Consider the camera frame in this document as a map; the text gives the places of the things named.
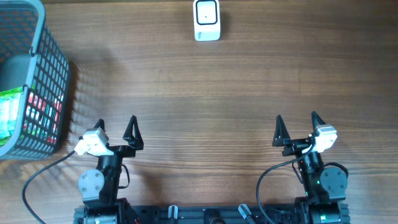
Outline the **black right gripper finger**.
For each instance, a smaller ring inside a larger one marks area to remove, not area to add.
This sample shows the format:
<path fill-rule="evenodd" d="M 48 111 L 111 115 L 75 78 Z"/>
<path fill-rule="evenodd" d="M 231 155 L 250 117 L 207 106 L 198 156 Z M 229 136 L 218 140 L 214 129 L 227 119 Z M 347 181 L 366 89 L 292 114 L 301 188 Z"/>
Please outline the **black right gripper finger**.
<path fill-rule="evenodd" d="M 276 117 L 275 133 L 272 140 L 273 147 L 284 147 L 291 144 L 289 132 L 281 115 Z"/>
<path fill-rule="evenodd" d="M 321 117 L 318 115 L 318 113 L 316 111 L 312 111 L 311 116 L 312 116 L 313 128 L 316 128 L 319 125 L 326 124 L 326 122 L 324 122 L 324 120 L 321 119 Z"/>

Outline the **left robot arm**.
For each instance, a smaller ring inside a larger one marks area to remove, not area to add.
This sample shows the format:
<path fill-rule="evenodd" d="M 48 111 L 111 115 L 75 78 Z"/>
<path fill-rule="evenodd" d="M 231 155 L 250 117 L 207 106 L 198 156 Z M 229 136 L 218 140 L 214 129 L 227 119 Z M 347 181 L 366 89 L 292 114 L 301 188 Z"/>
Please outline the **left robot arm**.
<path fill-rule="evenodd" d="M 89 154 L 98 158 L 94 169 L 84 171 L 78 179 L 84 207 L 77 208 L 74 223 L 132 223 L 141 222 L 137 212 L 126 198 L 118 198 L 118 190 L 127 186 L 119 184 L 125 157 L 135 157 L 144 148 L 136 116 L 131 116 L 123 135 L 126 145 L 111 146 L 105 133 L 104 120 L 99 119 L 94 128 L 87 129 L 79 137 L 74 151 L 82 156 Z"/>

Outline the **green snack bag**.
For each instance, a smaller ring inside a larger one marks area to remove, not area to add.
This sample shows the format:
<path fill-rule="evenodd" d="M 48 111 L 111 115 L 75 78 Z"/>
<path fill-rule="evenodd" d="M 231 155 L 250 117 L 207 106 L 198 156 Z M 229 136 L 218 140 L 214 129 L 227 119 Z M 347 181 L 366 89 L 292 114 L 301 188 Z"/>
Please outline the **green snack bag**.
<path fill-rule="evenodd" d="M 1 92 L 1 146 L 14 134 L 22 94 L 22 87 Z"/>

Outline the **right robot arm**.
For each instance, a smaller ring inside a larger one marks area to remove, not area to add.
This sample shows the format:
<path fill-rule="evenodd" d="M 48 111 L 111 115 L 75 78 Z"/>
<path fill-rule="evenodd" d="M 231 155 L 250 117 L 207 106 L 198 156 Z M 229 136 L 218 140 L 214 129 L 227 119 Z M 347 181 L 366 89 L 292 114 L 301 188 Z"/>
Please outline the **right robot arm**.
<path fill-rule="evenodd" d="M 313 132 L 306 138 L 291 139 L 280 115 L 276 117 L 272 145 L 283 147 L 282 155 L 295 156 L 294 172 L 305 190 L 292 204 L 266 205 L 267 215 L 274 223 L 349 223 L 345 190 L 348 170 L 336 162 L 324 163 L 321 153 L 337 139 L 336 129 L 312 112 Z"/>

